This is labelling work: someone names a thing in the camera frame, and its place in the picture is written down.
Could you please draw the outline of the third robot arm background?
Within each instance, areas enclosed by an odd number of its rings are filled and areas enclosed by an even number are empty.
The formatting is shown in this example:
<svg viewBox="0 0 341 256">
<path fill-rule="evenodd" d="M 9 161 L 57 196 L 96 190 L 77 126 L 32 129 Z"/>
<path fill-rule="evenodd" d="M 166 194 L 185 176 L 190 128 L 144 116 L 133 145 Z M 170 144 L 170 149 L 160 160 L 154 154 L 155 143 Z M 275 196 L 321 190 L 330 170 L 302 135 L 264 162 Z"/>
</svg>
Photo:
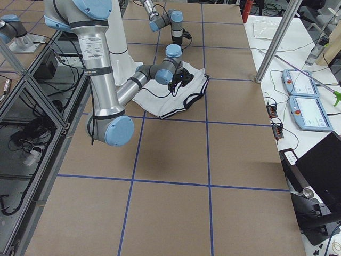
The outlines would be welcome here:
<svg viewBox="0 0 341 256">
<path fill-rule="evenodd" d="M 7 44 L 14 38 L 27 35 L 27 30 L 19 17 L 15 14 L 7 14 L 1 17 L 1 40 Z"/>
</svg>

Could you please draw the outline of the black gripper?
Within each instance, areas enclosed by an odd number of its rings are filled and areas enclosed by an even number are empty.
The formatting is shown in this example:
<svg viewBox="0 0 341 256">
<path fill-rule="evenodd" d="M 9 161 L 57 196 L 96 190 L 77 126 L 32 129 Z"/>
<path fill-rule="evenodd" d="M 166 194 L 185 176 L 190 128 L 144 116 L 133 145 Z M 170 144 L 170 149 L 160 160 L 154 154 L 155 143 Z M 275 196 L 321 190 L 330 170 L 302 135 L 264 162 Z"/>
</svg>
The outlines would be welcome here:
<svg viewBox="0 0 341 256">
<path fill-rule="evenodd" d="M 175 91 L 176 88 L 185 87 L 193 80 L 193 74 L 189 73 L 186 68 L 182 68 L 177 74 L 173 75 L 172 80 L 168 83 L 168 90 Z"/>
<path fill-rule="evenodd" d="M 177 44 L 179 46 L 182 45 L 184 38 L 189 40 L 189 41 L 192 41 L 191 34 L 188 31 L 186 31 L 185 29 L 171 30 L 171 36 L 172 36 L 172 43 Z"/>
</svg>

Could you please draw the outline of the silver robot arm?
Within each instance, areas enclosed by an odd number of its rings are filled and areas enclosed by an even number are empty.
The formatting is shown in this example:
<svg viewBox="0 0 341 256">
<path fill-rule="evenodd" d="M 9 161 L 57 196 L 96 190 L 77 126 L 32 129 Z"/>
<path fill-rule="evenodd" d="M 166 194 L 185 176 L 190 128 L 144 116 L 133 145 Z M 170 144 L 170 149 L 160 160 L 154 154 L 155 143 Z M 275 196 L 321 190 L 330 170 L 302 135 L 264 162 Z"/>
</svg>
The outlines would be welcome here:
<svg viewBox="0 0 341 256">
<path fill-rule="evenodd" d="M 155 80 L 175 92 L 190 83 L 194 75 L 183 67 L 181 46 L 173 42 L 166 47 L 162 63 L 137 67 L 135 74 L 116 89 L 106 38 L 112 10 L 112 1 L 44 1 L 46 25 L 78 37 L 84 75 L 90 79 L 92 93 L 89 136 L 93 141 L 122 146 L 134 133 L 134 123 L 126 116 L 124 107 L 147 82 Z"/>
<path fill-rule="evenodd" d="M 191 34 L 183 27 L 183 13 L 181 11 L 175 9 L 166 11 L 164 9 L 164 14 L 160 14 L 153 1 L 144 0 L 140 3 L 149 15 L 149 26 L 153 32 L 170 25 L 173 44 L 182 46 L 184 38 L 190 41 L 189 45 L 192 43 Z"/>
</svg>

